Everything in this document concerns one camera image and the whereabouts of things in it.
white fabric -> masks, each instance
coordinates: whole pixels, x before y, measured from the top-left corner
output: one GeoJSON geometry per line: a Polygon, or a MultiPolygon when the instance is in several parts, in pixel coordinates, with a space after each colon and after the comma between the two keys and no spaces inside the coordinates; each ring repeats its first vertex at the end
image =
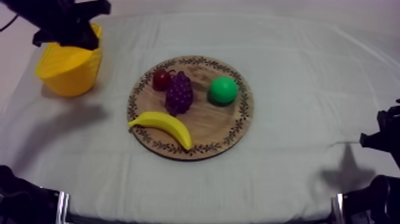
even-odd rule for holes
{"type": "Polygon", "coordinates": [[[399,176],[362,149],[376,113],[400,98],[400,41],[279,17],[163,14],[99,20],[96,86],[60,98],[34,74],[38,50],[0,122],[0,164],[71,194],[71,211],[168,223],[282,222],[327,216],[335,193],[399,176]],[[149,68],[181,55],[233,66],[255,101],[247,135],[209,160],[166,160],[127,131],[129,93],[149,68]]]}

yellow banana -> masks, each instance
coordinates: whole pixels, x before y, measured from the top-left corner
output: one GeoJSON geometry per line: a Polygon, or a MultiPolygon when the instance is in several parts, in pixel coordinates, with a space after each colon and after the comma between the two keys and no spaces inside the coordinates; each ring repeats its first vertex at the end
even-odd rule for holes
{"type": "Polygon", "coordinates": [[[137,119],[128,122],[129,127],[141,125],[143,127],[154,127],[172,135],[186,149],[192,148],[192,139],[186,126],[175,117],[157,111],[142,113],[137,119]]]}

yellow pot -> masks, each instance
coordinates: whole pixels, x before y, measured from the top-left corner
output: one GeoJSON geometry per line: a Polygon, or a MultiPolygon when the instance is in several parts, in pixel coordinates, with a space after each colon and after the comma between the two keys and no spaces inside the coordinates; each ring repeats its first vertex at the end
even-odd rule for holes
{"type": "Polygon", "coordinates": [[[36,74],[57,95],[77,96],[95,84],[102,57],[101,27],[92,24],[92,28],[99,38],[96,50],[49,43],[40,58],[36,74]]]}

apple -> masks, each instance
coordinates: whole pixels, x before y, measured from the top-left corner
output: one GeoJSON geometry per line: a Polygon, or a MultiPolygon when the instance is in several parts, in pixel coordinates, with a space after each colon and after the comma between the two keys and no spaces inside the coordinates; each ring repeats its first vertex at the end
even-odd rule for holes
{"type": "Polygon", "coordinates": [[[165,70],[158,70],[153,75],[153,89],[165,91],[171,84],[171,74],[165,70]]]}

wooden plate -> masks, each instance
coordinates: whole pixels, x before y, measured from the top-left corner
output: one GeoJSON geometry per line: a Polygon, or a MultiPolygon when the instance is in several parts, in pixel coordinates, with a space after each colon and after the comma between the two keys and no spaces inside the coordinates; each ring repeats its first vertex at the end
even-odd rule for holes
{"type": "Polygon", "coordinates": [[[128,121],[145,111],[168,113],[164,107],[165,92],[152,88],[152,76],[157,70],[184,71],[192,81],[194,100],[190,109],[177,118],[189,129],[193,148],[183,149],[167,133],[135,126],[130,132],[147,149],[175,160],[202,160],[225,152],[234,146],[248,130],[253,116],[253,95],[246,80],[229,65],[203,56],[172,58],[157,64],[135,84],[128,101],[128,121]],[[219,76],[235,80],[239,93],[227,107],[218,107],[207,100],[211,81],[219,76]]]}

